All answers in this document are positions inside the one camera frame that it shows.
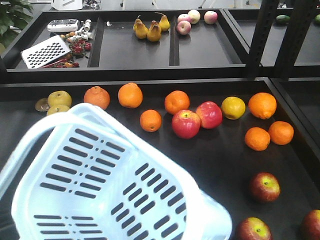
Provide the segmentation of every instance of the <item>yellow pear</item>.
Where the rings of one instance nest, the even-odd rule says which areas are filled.
[[[155,24],[153,24],[150,28],[149,31],[147,33],[147,39],[150,42],[157,42],[159,41],[161,38],[161,28],[158,25],[157,22],[155,22]]]
[[[133,24],[133,31],[136,31],[137,29],[137,23],[142,23],[142,21],[139,19],[141,15],[139,15],[136,20],[134,21],[134,24]]]
[[[135,36],[138,39],[145,39],[147,37],[149,30],[142,22],[136,24]]]
[[[159,26],[161,28],[161,31],[162,32],[168,31],[168,29],[170,28],[170,22],[168,20],[168,17],[166,15],[164,15],[163,13],[161,13],[161,12],[155,12],[155,13],[162,15],[162,17],[160,19],[160,22],[159,22]]]
[[[149,31],[151,31],[151,29],[154,27],[154,25],[158,25],[159,29],[160,29],[160,33],[162,32],[161,27],[159,26],[159,24],[157,23],[157,21],[153,20],[151,22],[151,25],[149,27]]]

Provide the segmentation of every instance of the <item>black tray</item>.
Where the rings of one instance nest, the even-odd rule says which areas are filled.
[[[272,79],[272,82],[320,146],[320,78]]]
[[[138,15],[147,27],[152,20],[159,21],[161,16],[154,11],[44,11],[3,54],[8,71],[6,82],[40,83],[44,79],[45,82],[65,82],[66,79],[78,82],[86,81],[93,74],[95,81],[127,80],[124,75],[132,80],[163,79],[163,75],[168,79],[161,70],[167,70],[171,79],[190,78],[187,70],[197,73],[194,78],[242,77],[243,62],[247,56],[243,40],[222,9],[215,9],[218,21],[214,25],[205,24],[203,15],[206,11],[199,10],[202,18],[198,24],[192,25],[187,36],[179,35],[176,26],[178,16],[188,13],[188,10],[161,11],[167,15],[171,28],[162,34],[159,42],[139,40],[133,32]],[[26,68],[20,52],[52,36],[47,31],[50,21],[70,18],[92,21],[92,49],[87,59],[79,58],[80,68],[68,71]]]
[[[240,221],[255,216],[270,226],[274,239],[300,239],[298,229],[302,218],[311,209],[318,208],[320,203],[320,150],[269,79],[137,81],[144,100],[136,109],[121,107],[118,102],[118,90],[124,83],[12,84],[0,87],[0,167],[5,164],[27,129],[45,116],[44,112],[34,109],[37,99],[53,91],[66,90],[71,94],[73,104],[77,104],[82,102],[89,87],[101,84],[111,97],[106,110],[109,114],[184,167],[202,190],[227,208],[232,217],[232,236]],[[189,95],[191,110],[195,110],[204,101],[214,101],[220,105],[228,96],[238,96],[247,104],[257,92],[272,93],[277,99],[277,110],[271,119],[261,120],[246,109],[239,120],[223,119],[217,128],[201,129],[194,138],[184,140],[174,134],[171,128],[172,116],[164,109],[164,98],[173,90],[183,90]],[[163,117],[163,125],[157,132],[145,132],[140,127],[140,114],[147,109],[158,110]],[[287,121],[294,126],[295,135],[290,144],[279,146],[271,143],[262,152],[245,145],[244,136],[249,128],[268,129],[276,120]],[[41,139],[35,145],[31,156],[36,154],[44,140]],[[26,159],[0,201],[4,223],[0,228],[0,239],[8,239],[8,236],[11,240],[18,239],[9,212],[14,191],[30,159]],[[273,203],[257,203],[248,194],[250,178],[262,171],[273,173],[280,182],[282,192]]]
[[[246,44],[250,46],[257,23],[259,9],[224,10],[226,14],[230,17],[232,22],[235,24],[236,28],[239,29],[239,32],[243,36]],[[279,8],[276,10],[276,16],[290,16],[292,11],[292,8]],[[262,66],[274,66],[286,30],[286,25],[279,25],[275,22],[272,24],[261,59]],[[307,35],[305,36],[299,55],[296,59],[296,66],[320,64],[320,55],[317,53],[317,51],[315,51],[315,49],[320,48],[320,42],[318,41],[319,31],[320,26],[312,22],[310,24]]]

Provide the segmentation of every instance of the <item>apple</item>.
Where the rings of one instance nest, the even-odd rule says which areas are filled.
[[[195,112],[184,109],[173,115],[171,125],[178,137],[191,139],[199,132],[201,120]]]
[[[196,24],[200,20],[200,12],[198,10],[192,9],[188,12],[188,15],[191,17],[191,24]]]
[[[186,20],[182,20],[177,24],[176,30],[180,35],[187,35],[191,31],[191,23]]]
[[[218,14],[215,11],[207,11],[204,14],[204,21],[206,24],[214,24],[218,19]]]
[[[221,108],[213,101],[201,103],[195,110],[201,119],[201,127],[214,129],[222,123],[223,114]]]
[[[275,201],[281,192],[278,179],[269,172],[259,172],[249,183],[249,191],[261,203]]]
[[[69,93],[63,90],[54,91],[50,93],[47,101],[48,101],[49,107],[62,104],[62,105],[67,105],[70,108],[72,103],[72,99]]]
[[[57,104],[51,106],[48,111],[46,112],[46,115],[49,116],[51,114],[61,113],[61,112],[67,112],[70,109],[67,105],[63,104]]]
[[[305,240],[320,239],[320,210],[313,209],[308,212],[300,225],[300,230]]]
[[[248,217],[235,229],[236,240],[272,240],[269,226],[257,217]]]
[[[177,18],[177,23],[180,23],[182,20],[188,21],[189,23],[191,23],[192,19],[191,17],[184,13],[184,14],[180,14]]]

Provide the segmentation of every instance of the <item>basket handle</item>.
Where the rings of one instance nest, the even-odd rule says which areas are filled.
[[[61,125],[79,124],[83,120],[68,112],[46,116],[36,122],[21,138],[4,167],[0,171],[0,199],[17,174],[34,143],[48,130]]]

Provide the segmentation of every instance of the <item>white grater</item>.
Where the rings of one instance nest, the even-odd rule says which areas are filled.
[[[59,35],[38,43],[21,52],[28,69],[40,68],[69,53],[70,49]]]

